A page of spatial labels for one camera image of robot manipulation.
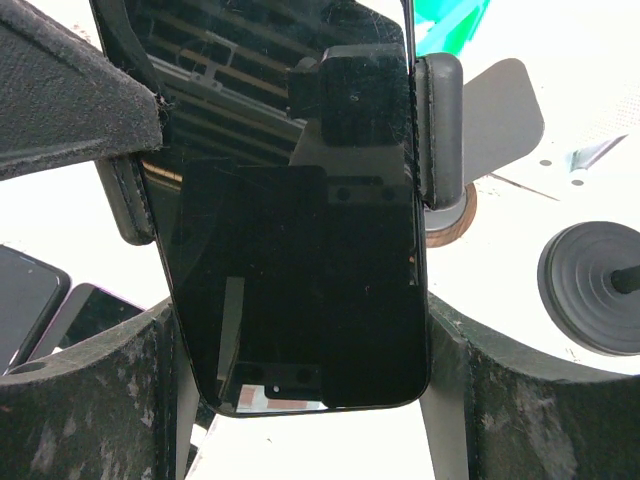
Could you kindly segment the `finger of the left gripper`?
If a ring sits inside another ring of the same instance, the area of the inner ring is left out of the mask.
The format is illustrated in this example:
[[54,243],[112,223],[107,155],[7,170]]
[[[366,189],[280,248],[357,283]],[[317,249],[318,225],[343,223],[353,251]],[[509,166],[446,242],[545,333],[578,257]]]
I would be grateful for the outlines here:
[[90,6],[112,59],[29,2],[2,2],[2,179],[161,148],[159,81],[126,4]]

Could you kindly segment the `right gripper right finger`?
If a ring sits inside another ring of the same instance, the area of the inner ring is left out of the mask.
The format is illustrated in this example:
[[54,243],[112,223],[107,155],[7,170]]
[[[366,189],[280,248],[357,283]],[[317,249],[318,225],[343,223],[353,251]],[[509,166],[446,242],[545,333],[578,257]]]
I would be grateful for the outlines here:
[[639,379],[548,355],[429,295],[438,479],[636,479]]

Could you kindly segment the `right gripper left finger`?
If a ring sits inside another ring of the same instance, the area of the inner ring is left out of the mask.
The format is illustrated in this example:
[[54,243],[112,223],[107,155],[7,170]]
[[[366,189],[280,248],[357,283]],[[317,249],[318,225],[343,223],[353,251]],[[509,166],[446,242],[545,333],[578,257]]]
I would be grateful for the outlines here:
[[4,479],[182,479],[198,404],[164,301],[1,379]]

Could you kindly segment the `purple edged phone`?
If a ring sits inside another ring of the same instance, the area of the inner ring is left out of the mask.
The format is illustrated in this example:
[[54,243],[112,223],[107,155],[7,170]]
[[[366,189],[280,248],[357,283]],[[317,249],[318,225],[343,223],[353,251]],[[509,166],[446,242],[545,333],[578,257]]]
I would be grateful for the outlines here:
[[28,360],[64,350],[141,312],[138,306],[98,286],[79,284],[71,290]]

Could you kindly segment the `black phone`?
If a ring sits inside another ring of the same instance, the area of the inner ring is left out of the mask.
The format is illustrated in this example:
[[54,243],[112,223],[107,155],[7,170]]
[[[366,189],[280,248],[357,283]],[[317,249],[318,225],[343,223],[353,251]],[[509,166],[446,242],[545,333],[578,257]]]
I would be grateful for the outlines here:
[[63,270],[1,247],[1,373],[26,362],[70,290]]

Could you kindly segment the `black phone stand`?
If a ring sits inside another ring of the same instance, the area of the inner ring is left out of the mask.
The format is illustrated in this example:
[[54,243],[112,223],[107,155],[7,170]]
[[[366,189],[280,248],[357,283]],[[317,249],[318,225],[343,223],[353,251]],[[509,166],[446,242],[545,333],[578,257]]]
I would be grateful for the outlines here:
[[461,200],[462,86],[448,54],[388,47],[275,58],[153,38],[108,58],[159,107],[162,146],[98,174],[132,244],[243,253],[406,243],[414,210]]
[[609,221],[569,226],[544,247],[538,290],[555,325],[608,356],[639,353],[639,232]]

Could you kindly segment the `white folding phone stand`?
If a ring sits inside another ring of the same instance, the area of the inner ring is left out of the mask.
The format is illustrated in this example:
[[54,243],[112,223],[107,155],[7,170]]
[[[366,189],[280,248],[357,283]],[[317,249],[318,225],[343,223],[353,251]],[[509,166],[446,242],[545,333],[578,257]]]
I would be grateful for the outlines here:
[[597,110],[575,148],[567,154],[568,171],[588,170],[630,133],[639,129],[639,91],[624,93]]

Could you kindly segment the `brown base phone stand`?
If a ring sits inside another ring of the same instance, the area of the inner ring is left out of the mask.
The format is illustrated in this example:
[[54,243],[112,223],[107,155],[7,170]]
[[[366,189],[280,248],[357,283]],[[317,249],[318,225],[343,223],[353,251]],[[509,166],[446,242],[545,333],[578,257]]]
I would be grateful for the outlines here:
[[525,65],[504,59],[463,80],[457,57],[415,64],[417,135],[426,245],[460,238],[477,209],[475,180],[531,153],[544,119]]

